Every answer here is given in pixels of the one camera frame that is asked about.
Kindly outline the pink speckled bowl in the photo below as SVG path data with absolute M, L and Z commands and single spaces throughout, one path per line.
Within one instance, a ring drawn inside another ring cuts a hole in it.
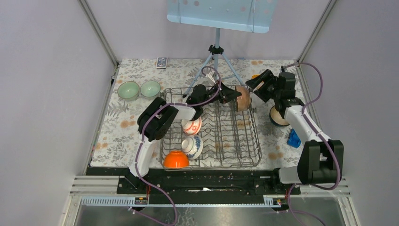
M 241 93 L 241 95 L 237 97 L 237 111 L 247 110 L 251 104 L 250 92 L 241 85 L 236 85 L 235 90 Z

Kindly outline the dark teal gold bowl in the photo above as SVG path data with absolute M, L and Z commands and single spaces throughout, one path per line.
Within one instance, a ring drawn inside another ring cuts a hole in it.
M 276 110 L 275 106 L 273 106 L 269 111 L 269 119 L 273 125 L 279 127 L 286 127 L 290 124 L 280 115 L 280 113 Z

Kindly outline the pale green checkered bowl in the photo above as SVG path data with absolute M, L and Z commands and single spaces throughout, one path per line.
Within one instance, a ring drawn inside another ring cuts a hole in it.
M 140 87 L 141 96 L 144 98 L 158 97 L 161 92 L 161 85 L 157 81 L 146 81 Z

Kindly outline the light green bowl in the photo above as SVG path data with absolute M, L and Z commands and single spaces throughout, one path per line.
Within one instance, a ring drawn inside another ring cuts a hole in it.
M 139 93 L 140 86 L 134 81 L 122 83 L 117 90 L 118 96 L 126 101 L 136 100 L 139 97 Z

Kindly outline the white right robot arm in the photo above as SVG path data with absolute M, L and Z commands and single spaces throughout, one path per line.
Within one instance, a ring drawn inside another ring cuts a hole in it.
M 330 189 L 335 189 L 342 179 L 343 143 L 332 140 L 315 124 L 306 105 L 296 96 L 295 83 L 293 73 L 281 72 L 275 76 L 269 69 L 245 83 L 262 101 L 274 101 L 271 121 L 291 126 L 303 144 L 298 164 L 277 169 L 278 176 L 270 180 L 270 188 L 281 194 L 289 184 L 320 187 L 331 183 Z

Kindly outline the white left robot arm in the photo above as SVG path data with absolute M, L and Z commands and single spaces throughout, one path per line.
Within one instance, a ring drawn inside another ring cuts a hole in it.
M 145 190 L 146 181 L 142 177 L 149 172 L 152 153 L 174 121 L 194 121 L 203 114 L 203 106 L 215 101 L 226 104 L 240 96 L 242 94 L 235 88 L 216 84 L 209 89 L 204 85 L 196 85 L 185 103 L 167 103 L 165 99 L 156 97 L 138 118 L 141 141 L 136 157 L 129 166 L 134 176 L 129 179 L 128 188 L 136 194 Z

